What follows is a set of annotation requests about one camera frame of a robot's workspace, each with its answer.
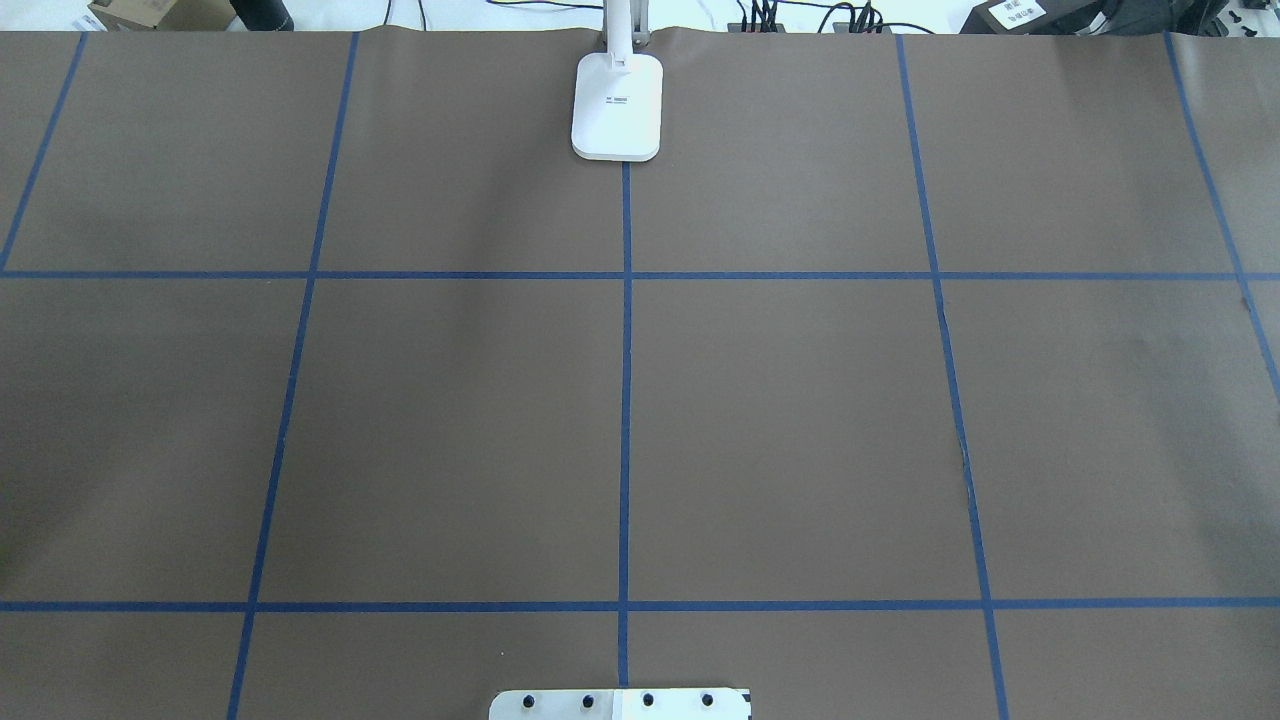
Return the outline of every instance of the cardboard box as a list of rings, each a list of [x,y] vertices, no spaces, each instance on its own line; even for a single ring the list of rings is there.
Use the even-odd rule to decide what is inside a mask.
[[[227,29],[230,0],[93,0],[88,4],[106,29]]]

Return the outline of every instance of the sticker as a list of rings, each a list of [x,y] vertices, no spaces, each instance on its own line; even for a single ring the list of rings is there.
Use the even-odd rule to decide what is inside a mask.
[[[1006,0],[988,9],[991,10],[991,17],[1005,26],[1005,29],[1014,29],[1048,14],[1036,0]]]

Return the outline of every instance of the grid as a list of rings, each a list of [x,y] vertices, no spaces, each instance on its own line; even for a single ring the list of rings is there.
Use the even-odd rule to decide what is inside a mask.
[[[1280,374],[1271,352],[1262,314],[1254,300],[1252,283],[1280,281],[1280,273],[1247,272],[1231,234],[1231,228],[1222,208],[1222,201],[1213,174],[1206,159],[1204,149],[1197,132],[1196,120],[1188,101],[1174,40],[1164,38],[1170,70],[1178,88],[1183,119],[1187,126],[1187,138],[1190,143],[1204,186],[1211,200],[1213,215],[1230,258],[1233,272],[948,272],[941,268],[934,245],[933,214],[929,206],[929,192],[925,168],[928,158],[923,156],[922,142],[913,106],[911,76],[908,67],[908,54],[901,37],[896,38],[900,83],[905,110],[906,132],[910,141],[914,181],[918,193],[920,223],[928,258],[928,272],[754,272],[754,270],[703,270],[676,272],[635,270],[632,263],[632,168],[621,167],[621,272],[483,272],[483,270],[323,270],[321,251],[325,241],[325,227],[329,215],[330,199],[334,192],[334,178],[338,170],[343,128],[351,96],[352,78],[357,64],[360,35],[352,35],[346,59],[346,70],[338,101],[332,146],[324,178],[320,211],[315,223],[315,237],[311,245],[310,264],[305,270],[22,270],[8,269],[6,264],[19,241],[23,217],[31,196],[37,187],[41,167],[55,138],[59,117],[72,91],[77,68],[84,55],[87,35],[82,33],[74,55],[67,70],[65,79],[58,94],[56,104],[41,138],[35,163],[27,177],[22,196],[13,215],[13,222],[0,251],[0,281],[38,281],[38,279],[136,279],[136,281],[234,281],[234,279],[280,279],[305,281],[301,311],[297,319],[292,347],[288,382],[279,413],[278,433],[274,443],[271,468],[262,503],[261,527],[253,555],[252,575],[248,596],[243,602],[186,602],[186,601],[0,601],[0,612],[163,612],[163,614],[228,614],[242,616],[242,632],[234,662],[233,680],[227,715],[238,714],[246,669],[251,664],[255,620],[259,615],[288,614],[614,614],[617,618],[617,682],[621,687],[630,683],[628,646],[630,620],[637,612],[933,612],[966,611],[982,612],[989,674],[997,715],[1010,717],[1009,700],[1005,687],[1005,665],[1001,660],[1001,643],[997,633],[997,611],[1047,611],[1047,610],[1106,610],[1106,609],[1275,609],[1280,607],[1280,596],[1224,596],[1224,597],[1060,597],[1060,598],[1018,598],[997,597],[992,592],[987,569],[987,551],[979,512],[979,498],[974,484],[975,470],[970,461],[969,439],[964,404],[961,401],[963,378],[956,369],[952,351],[952,331],[947,316],[945,288],[948,283],[968,281],[987,282],[1194,282],[1194,283],[1235,283],[1243,296],[1249,320],[1256,336],[1258,356],[1266,369],[1271,389],[1280,401]],[[300,368],[303,365],[307,328],[311,318],[312,299],[321,282],[339,281],[595,281],[616,283],[622,293],[622,356],[620,363],[618,418],[620,460],[618,466],[618,555],[617,555],[617,600],[609,601],[317,601],[289,602],[260,600],[264,565],[271,537],[271,525],[280,487],[280,477],[285,465],[285,446],[289,436],[294,398],[298,387]],[[945,366],[948,400],[952,414],[956,441],[960,447],[963,478],[968,497],[968,525],[972,539],[974,570],[979,589],[977,598],[929,598],[929,600],[635,600],[631,593],[631,415],[632,415],[632,319],[634,292],[636,283],[664,283],[680,281],[704,282],[751,282],[751,281],[808,281],[808,282],[914,282],[929,283],[936,309],[940,350]]]

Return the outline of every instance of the desk lamp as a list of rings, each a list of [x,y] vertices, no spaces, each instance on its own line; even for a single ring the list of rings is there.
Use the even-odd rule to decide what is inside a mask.
[[[573,150],[588,160],[643,163],[658,154],[662,63],[632,44],[649,42],[649,0],[604,0],[605,53],[577,63]]]

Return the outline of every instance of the grid square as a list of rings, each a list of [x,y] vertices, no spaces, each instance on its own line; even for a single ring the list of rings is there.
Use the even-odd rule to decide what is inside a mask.
[[[631,597],[977,597],[928,282],[636,287]]]
[[[348,41],[90,33],[9,266],[306,268]]]
[[[5,614],[4,716],[225,717],[242,620],[239,614]]]
[[[1230,272],[1158,36],[906,49],[943,269]]]
[[[632,168],[636,269],[928,269],[893,40],[849,40],[654,36],[663,149]]]
[[[1010,716],[1275,717],[1277,610],[1001,612]]]
[[[621,170],[568,140],[598,37],[362,35],[323,266],[621,270]]]
[[[612,688],[617,615],[259,615],[239,717],[485,717],[502,691]]]
[[[301,282],[0,282],[0,596],[239,601]]]
[[[983,717],[980,612],[636,612],[631,684],[751,691],[756,717]]]
[[[76,53],[72,33],[0,33],[0,246]]]
[[[321,282],[262,597],[617,598],[621,295]]]
[[[1234,282],[946,293],[993,594],[1280,592],[1280,427]]]
[[[1187,101],[1244,268],[1280,272],[1280,44],[1172,36]]]

